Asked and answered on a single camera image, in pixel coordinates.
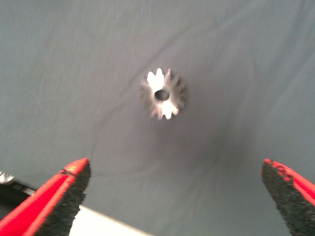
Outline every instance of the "spur gear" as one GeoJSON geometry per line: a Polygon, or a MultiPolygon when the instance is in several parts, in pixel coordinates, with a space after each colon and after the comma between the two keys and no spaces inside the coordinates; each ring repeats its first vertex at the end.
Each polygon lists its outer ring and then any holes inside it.
{"type": "Polygon", "coordinates": [[[140,85],[141,99],[145,109],[150,110],[151,116],[157,115],[159,120],[165,116],[170,119],[177,115],[185,105],[185,83],[179,81],[179,76],[171,77],[171,68],[163,75],[162,69],[157,69],[156,75],[150,71],[140,85]]]}

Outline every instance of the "gear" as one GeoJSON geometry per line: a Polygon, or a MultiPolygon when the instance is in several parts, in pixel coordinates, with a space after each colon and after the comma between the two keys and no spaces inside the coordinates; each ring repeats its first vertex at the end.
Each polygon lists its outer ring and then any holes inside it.
{"type": "Polygon", "coordinates": [[[150,71],[140,85],[141,99],[145,108],[150,110],[151,116],[157,115],[159,120],[165,116],[170,119],[172,114],[177,115],[184,107],[186,99],[185,83],[179,81],[179,76],[171,78],[171,68],[165,75],[162,69],[157,69],[156,75],[150,71]]]}

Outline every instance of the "gear tooth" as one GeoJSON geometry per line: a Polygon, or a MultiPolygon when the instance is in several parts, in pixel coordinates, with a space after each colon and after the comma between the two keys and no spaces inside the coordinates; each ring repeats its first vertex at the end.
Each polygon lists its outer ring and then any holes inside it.
{"type": "Polygon", "coordinates": [[[159,120],[161,120],[161,119],[163,118],[163,114],[162,114],[162,111],[161,111],[161,110],[158,111],[157,118],[158,118],[159,120]]]}
{"type": "Polygon", "coordinates": [[[164,76],[164,81],[169,81],[170,78],[171,78],[171,68],[168,68],[164,76]]]}
{"type": "Polygon", "coordinates": [[[183,100],[180,100],[179,103],[178,103],[178,106],[179,106],[180,108],[183,108],[184,105],[185,105],[185,102],[184,102],[183,100]]]}
{"type": "Polygon", "coordinates": [[[150,116],[151,117],[154,117],[154,115],[157,113],[157,110],[156,109],[154,109],[153,111],[151,111],[151,114],[150,114],[150,116]]]}
{"type": "Polygon", "coordinates": [[[181,98],[187,98],[187,90],[186,89],[182,90],[180,95],[181,95],[181,98]]]}
{"type": "Polygon", "coordinates": [[[172,82],[171,82],[172,86],[173,86],[173,87],[176,86],[176,85],[178,84],[178,81],[179,81],[179,75],[175,75],[175,76],[173,77],[172,82]]]}
{"type": "Polygon", "coordinates": [[[171,117],[172,117],[172,113],[165,114],[166,119],[171,119],[171,117]]]}
{"type": "Polygon", "coordinates": [[[184,82],[180,82],[180,84],[178,85],[178,89],[179,91],[183,91],[185,89],[186,84],[184,82]]]}
{"type": "Polygon", "coordinates": [[[162,74],[163,74],[162,69],[161,69],[161,68],[158,68],[158,69],[157,69],[157,73],[156,73],[156,75],[162,75],[162,74]]]}

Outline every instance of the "gray fabric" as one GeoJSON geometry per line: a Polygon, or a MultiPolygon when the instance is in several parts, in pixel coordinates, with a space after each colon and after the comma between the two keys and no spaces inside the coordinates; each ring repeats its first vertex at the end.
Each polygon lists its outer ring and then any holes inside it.
{"type": "Polygon", "coordinates": [[[311,0],[0,3],[0,170],[39,187],[91,159],[85,205],[157,236],[289,235],[260,178],[315,181],[311,0]],[[138,98],[171,67],[189,100],[138,98]]]}

